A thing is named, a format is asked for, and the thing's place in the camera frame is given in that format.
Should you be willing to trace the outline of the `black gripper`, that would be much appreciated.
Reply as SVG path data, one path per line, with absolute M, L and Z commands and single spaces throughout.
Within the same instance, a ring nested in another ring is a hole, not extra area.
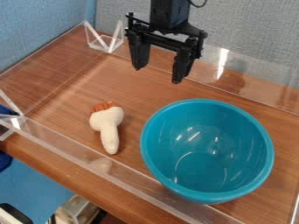
M 207 2 L 192 0 L 151 0 L 149 18 L 125 14 L 129 55 L 136 70 L 147 66 L 151 45 L 176 51 L 172 65 L 172 83 L 179 84 L 189 74 L 192 62 L 202 56 L 208 33 L 189 23 L 191 7 L 203 8 Z

